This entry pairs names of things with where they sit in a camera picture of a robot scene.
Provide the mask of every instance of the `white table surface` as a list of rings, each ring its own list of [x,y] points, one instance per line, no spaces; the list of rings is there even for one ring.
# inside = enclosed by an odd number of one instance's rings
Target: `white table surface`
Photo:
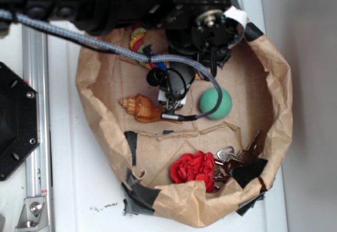
[[[264,31],[262,1],[239,1],[250,20]],[[74,29],[69,23],[58,25]],[[12,26],[11,31],[11,36],[0,40],[0,60],[21,76],[21,27]],[[75,87],[79,47],[54,37],[48,42],[56,231],[193,231],[194,228],[169,219],[123,215],[121,186],[86,122]],[[200,230],[286,232],[281,170],[265,196],[244,217],[233,213]],[[23,164],[9,180],[0,183],[0,214],[6,218],[5,232],[14,231],[25,197]]]

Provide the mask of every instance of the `black mount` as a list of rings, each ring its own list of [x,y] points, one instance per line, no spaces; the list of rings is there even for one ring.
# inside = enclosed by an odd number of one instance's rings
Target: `black mount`
[[[38,145],[37,93],[0,62],[0,181]]]

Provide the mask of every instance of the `colorful rope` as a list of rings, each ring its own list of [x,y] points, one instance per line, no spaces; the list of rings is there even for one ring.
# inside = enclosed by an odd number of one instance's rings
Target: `colorful rope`
[[[144,52],[144,36],[146,34],[147,30],[146,28],[142,27],[140,24],[136,24],[133,28],[132,34],[131,34],[131,39],[130,39],[130,44],[129,47],[133,52],[141,53],[143,54]],[[145,63],[145,62],[140,62],[139,63],[146,67],[149,70],[152,70],[153,68],[161,67],[166,68],[164,63]],[[195,79],[199,80],[201,79],[199,74],[195,74]]]

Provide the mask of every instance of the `green ball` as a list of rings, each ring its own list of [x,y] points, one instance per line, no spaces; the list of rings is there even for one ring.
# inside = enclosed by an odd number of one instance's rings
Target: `green ball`
[[[209,119],[218,120],[227,116],[232,109],[232,97],[231,95],[223,88],[222,90],[222,100],[219,108],[214,113],[208,115]],[[219,95],[217,90],[213,87],[208,89],[200,99],[200,110],[201,112],[206,112],[213,109],[216,105]]]

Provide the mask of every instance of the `silver bracket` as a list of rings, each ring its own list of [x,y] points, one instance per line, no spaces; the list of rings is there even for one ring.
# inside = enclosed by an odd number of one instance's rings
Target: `silver bracket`
[[[15,232],[39,231],[48,225],[45,197],[26,198]]]

